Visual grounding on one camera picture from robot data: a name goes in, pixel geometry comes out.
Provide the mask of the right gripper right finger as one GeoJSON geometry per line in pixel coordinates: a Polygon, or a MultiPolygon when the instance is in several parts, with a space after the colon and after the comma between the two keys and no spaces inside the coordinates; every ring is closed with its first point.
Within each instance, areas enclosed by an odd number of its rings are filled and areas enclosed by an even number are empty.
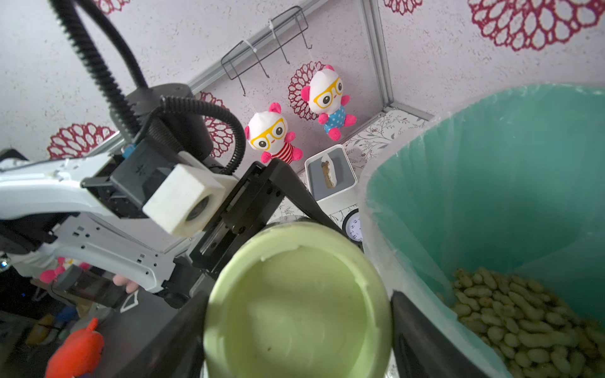
{"type": "Polygon", "coordinates": [[[391,298],[392,349],[401,377],[485,377],[403,293],[391,298]]]}

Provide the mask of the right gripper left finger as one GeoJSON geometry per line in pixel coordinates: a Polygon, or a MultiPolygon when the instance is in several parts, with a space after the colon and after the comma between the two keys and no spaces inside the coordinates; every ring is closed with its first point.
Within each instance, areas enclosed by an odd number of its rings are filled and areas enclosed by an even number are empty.
{"type": "Polygon", "coordinates": [[[196,295],[150,344],[118,373],[118,377],[200,377],[205,353],[207,295],[196,295]]]}

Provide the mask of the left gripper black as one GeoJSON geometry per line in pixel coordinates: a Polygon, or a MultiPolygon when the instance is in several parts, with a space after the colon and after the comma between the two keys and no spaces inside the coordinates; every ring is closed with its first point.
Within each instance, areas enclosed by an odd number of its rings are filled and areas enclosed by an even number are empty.
{"type": "Polygon", "coordinates": [[[290,165],[281,160],[273,160],[268,166],[254,162],[206,226],[201,239],[192,245],[192,265],[218,277],[242,245],[265,228],[284,199],[310,220],[341,232],[290,165]]]}

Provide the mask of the green lid peanut jar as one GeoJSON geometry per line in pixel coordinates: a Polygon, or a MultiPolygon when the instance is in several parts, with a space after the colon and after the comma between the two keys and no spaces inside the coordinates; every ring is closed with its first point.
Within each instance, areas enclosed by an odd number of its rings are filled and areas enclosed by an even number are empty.
{"type": "Polygon", "coordinates": [[[247,241],[220,273],[204,324],[212,377],[383,377],[392,311],[340,233],[301,221],[247,241]]]}

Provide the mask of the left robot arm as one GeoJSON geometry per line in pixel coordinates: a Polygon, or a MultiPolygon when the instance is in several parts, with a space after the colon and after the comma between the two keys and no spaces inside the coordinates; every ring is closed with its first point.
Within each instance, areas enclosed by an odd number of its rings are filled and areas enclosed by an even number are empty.
{"type": "Polygon", "coordinates": [[[121,152],[44,162],[1,153],[2,252],[82,261],[180,308],[282,200],[335,228],[285,162],[235,176],[247,140],[227,109],[176,84],[131,99],[135,130],[121,152]]]}

